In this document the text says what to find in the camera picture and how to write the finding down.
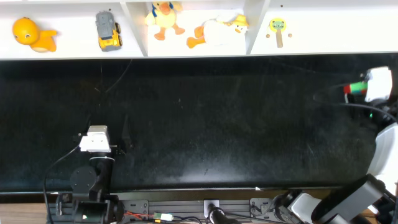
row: yellow duck toy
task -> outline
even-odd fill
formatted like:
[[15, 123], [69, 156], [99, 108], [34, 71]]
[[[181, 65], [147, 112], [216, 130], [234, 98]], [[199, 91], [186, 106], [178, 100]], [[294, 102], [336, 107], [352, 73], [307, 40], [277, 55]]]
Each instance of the yellow duck toy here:
[[174, 9], [178, 12], [182, 11], [181, 4], [178, 2], [152, 2], [152, 11], [145, 18], [145, 23], [148, 26], [156, 24], [160, 27], [160, 32], [155, 34], [156, 39], [164, 40], [166, 29], [171, 27], [177, 35], [185, 32], [185, 29], [178, 27], [175, 23], [177, 15]]
[[236, 34], [245, 34], [249, 24], [246, 22], [246, 16], [239, 14], [232, 22], [222, 22], [218, 19], [210, 19], [203, 26], [195, 29], [195, 37], [187, 39], [187, 45], [190, 49], [198, 44], [223, 45], [231, 44]]
[[52, 36], [57, 34], [55, 30], [40, 30], [29, 18], [18, 19], [12, 33], [20, 44], [29, 45], [36, 52], [54, 52], [57, 49]]

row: wooden surface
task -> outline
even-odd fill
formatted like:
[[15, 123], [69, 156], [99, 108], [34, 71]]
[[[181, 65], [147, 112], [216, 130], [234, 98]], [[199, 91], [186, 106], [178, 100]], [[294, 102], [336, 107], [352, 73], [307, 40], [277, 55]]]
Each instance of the wooden surface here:
[[44, 224], [46, 214], [44, 203], [0, 204], [0, 224]]

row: orange rubber duck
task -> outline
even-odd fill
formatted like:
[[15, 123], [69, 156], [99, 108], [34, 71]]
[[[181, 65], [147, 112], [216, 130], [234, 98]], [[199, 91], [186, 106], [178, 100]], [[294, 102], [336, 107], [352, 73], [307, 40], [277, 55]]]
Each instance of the orange rubber duck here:
[[55, 30], [40, 30], [29, 18], [18, 19], [12, 33], [20, 44], [29, 45], [36, 52], [54, 52], [57, 49], [52, 36], [57, 34]]

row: orange beak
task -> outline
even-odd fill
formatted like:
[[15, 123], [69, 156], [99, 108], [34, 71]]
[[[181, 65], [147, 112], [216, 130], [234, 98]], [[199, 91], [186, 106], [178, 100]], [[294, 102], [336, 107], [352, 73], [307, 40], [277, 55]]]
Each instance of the orange beak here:
[[160, 5], [159, 7], [160, 11], [165, 14], [168, 15], [170, 13], [170, 6], [168, 2], [164, 2]]

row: yellow hat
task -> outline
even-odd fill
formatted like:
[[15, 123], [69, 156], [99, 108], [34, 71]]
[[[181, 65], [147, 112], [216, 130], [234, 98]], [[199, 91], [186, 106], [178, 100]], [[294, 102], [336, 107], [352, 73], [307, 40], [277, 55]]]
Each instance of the yellow hat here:
[[239, 14], [232, 24], [236, 24], [238, 26], [249, 26], [248, 22], [246, 22], [246, 16]]

